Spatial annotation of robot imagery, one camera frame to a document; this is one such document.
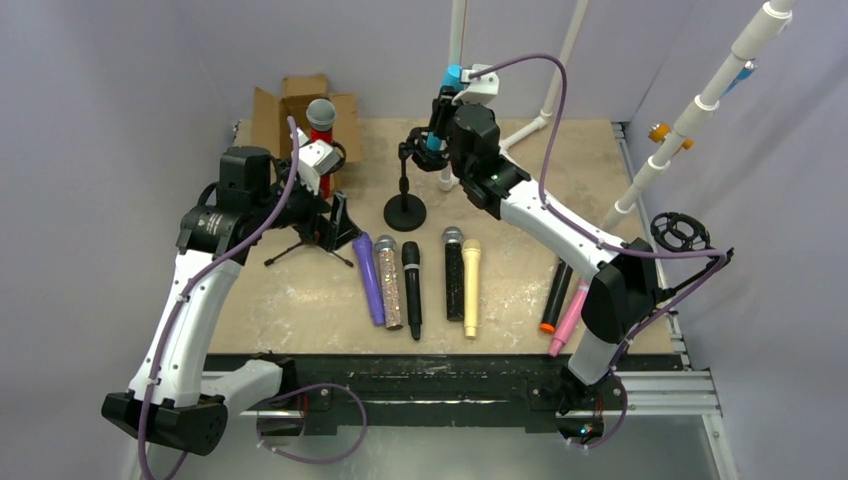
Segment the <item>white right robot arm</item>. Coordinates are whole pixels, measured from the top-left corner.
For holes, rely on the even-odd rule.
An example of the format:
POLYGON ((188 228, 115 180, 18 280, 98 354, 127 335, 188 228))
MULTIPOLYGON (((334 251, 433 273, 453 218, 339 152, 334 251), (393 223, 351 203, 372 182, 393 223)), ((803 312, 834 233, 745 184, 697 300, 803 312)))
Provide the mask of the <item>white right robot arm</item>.
POLYGON ((429 130, 446 144, 450 165, 468 200, 527 233, 589 285, 581 310, 586 326, 568 369, 582 384, 602 380, 625 335, 649 315, 660 287, 650 245, 627 243, 588 223, 549 196, 540 183, 502 155, 494 112, 443 90, 432 103, 429 130))

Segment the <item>black round-base desk mic stand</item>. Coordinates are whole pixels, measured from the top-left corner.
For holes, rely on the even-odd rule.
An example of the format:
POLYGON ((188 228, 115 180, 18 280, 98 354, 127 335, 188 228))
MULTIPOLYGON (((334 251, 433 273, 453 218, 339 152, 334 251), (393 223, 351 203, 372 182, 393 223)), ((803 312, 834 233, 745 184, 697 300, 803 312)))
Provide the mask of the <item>black round-base desk mic stand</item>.
POLYGON ((410 192, 407 162, 411 160, 421 171, 435 172, 449 165, 448 154, 436 137, 439 145, 429 143, 432 134, 426 127, 413 128, 405 141, 398 145, 400 160, 399 193, 391 197, 383 209, 385 223, 393 230, 411 232, 421 227, 427 217, 424 202, 410 192))

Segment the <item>brown cardboard box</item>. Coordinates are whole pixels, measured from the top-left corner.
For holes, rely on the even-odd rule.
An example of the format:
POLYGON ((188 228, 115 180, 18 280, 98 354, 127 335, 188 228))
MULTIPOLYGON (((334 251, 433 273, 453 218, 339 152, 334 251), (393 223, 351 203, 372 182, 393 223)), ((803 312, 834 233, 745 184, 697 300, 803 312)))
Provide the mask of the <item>brown cardboard box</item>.
POLYGON ((336 109, 333 139, 346 149, 345 166, 365 160, 353 93, 332 93, 324 74, 285 77, 281 90, 282 95, 276 95, 258 86, 254 88, 250 146, 262 147, 277 158, 286 158, 291 152, 286 118, 292 116, 297 126, 309 135, 311 126, 306 109, 311 101, 326 98, 336 109))

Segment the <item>blue plastic microphone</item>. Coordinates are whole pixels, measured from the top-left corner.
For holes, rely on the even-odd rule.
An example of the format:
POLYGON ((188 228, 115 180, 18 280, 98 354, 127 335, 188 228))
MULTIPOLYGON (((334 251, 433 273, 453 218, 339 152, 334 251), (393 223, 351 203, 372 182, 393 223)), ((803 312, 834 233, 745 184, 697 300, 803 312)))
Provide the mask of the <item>blue plastic microphone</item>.
MULTIPOLYGON (((463 84, 461 82, 461 71, 462 67, 459 64, 451 64, 449 65, 445 73, 443 74, 441 85, 439 87, 440 92, 453 92, 454 95, 464 89, 463 84)), ((429 151, 439 151, 441 149, 442 139, 440 136, 430 136, 429 135, 429 125, 428 125, 428 134, 426 139, 426 148, 429 151)))

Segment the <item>pink plastic microphone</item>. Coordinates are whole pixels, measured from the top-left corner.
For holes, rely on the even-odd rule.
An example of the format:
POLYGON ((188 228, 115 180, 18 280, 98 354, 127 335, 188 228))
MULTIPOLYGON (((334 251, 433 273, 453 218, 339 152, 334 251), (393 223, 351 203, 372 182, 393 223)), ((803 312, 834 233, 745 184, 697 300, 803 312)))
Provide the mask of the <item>pink plastic microphone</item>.
POLYGON ((585 280, 580 280, 577 284, 574 297, 553 334, 553 339, 548 348, 548 355, 550 357, 557 357, 573 335, 578 323, 581 321, 581 310, 588 291, 588 283, 585 280))

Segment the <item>red glitter microphone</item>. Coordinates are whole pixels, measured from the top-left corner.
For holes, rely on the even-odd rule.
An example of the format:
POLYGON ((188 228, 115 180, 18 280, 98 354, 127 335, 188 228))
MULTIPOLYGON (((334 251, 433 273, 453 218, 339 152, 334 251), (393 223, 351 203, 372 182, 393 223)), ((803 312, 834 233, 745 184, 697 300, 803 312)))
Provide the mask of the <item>red glitter microphone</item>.
POLYGON ((339 160, 333 138, 333 126, 336 121, 335 106, 326 98, 312 100, 307 107, 306 118, 311 127, 310 140, 326 143, 329 146, 330 159, 334 160, 334 163, 325 161, 321 164, 320 193, 324 199, 328 199, 331 193, 331 174, 339 160))

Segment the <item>silver rhinestone microphone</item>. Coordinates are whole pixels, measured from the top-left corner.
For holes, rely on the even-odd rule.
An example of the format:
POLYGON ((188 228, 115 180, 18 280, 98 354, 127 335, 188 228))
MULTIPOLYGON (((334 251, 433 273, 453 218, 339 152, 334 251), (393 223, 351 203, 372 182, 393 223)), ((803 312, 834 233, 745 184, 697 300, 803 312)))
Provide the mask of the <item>silver rhinestone microphone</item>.
POLYGON ((396 248, 396 240, 387 234, 379 236, 375 243, 383 297, 385 328, 387 330, 399 330, 403 328, 396 248))

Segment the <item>plain black microphone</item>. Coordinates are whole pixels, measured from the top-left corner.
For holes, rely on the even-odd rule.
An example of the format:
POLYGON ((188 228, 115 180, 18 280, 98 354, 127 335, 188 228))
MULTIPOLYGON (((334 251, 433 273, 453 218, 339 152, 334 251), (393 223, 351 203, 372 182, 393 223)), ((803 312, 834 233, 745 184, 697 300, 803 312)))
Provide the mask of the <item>plain black microphone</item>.
POLYGON ((549 294, 543 310, 539 330, 545 334, 553 334, 559 322, 566 294, 568 292, 572 268, 564 261, 557 263, 554 276, 551 281, 549 294))

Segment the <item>black microphone with silver band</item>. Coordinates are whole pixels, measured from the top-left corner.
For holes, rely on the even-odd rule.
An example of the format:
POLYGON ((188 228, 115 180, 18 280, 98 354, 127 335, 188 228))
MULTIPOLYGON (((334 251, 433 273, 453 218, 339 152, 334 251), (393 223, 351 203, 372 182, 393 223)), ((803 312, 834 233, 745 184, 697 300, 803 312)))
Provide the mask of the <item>black microphone with silver band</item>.
POLYGON ((423 316, 420 282, 421 255, 418 244, 414 241, 404 242, 401 259, 404 271, 408 325, 412 338, 419 341, 422 334, 423 316))

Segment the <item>purple plastic microphone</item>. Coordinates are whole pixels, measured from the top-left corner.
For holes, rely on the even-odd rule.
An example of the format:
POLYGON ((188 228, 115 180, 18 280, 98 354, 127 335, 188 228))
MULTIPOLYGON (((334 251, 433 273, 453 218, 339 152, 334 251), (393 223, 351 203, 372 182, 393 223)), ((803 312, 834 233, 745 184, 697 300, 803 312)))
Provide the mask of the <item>purple plastic microphone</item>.
POLYGON ((384 326, 384 304, 374 259, 374 245, 372 239, 367 232, 362 232, 353 240, 352 245, 358 261, 361 280, 372 322, 375 326, 384 326))

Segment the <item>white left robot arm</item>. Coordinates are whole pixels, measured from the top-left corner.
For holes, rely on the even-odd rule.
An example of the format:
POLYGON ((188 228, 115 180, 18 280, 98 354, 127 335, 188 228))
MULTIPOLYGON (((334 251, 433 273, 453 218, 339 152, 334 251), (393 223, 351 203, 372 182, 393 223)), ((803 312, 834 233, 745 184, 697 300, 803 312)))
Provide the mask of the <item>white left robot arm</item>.
POLYGON ((298 390, 294 361, 259 353, 206 381, 206 355, 225 300, 263 229, 294 229, 304 245, 336 253, 359 234, 347 198, 325 199, 321 179, 345 162, 337 143, 310 142, 295 158, 255 146, 227 149, 219 177, 182 218, 169 297, 154 340, 123 392, 102 416, 143 443, 210 454, 227 422, 252 406, 298 390))

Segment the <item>cream plastic microphone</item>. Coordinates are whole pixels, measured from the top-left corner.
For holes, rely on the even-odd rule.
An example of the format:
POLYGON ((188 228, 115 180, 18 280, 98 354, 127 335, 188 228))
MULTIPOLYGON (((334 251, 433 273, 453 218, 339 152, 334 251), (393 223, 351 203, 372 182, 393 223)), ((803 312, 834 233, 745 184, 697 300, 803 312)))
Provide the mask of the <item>cream plastic microphone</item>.
POLYGON ((464 262, 464 336, 475 339, 479 328, 480 264, 482 248, 479 241, 468 239, 463 243, 464 262))

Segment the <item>black glitter microphone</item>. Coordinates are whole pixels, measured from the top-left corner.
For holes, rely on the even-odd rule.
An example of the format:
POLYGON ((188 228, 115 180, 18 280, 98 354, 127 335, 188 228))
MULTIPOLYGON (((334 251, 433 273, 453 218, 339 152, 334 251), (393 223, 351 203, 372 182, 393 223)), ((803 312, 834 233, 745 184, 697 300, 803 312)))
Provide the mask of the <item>black glitter microphone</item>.
POLYGON ((461 322, 464 319, 464 237, 458 227, 449 226, 444 230, 442 239, 445 254, 446 319, 450 322, 461 322))

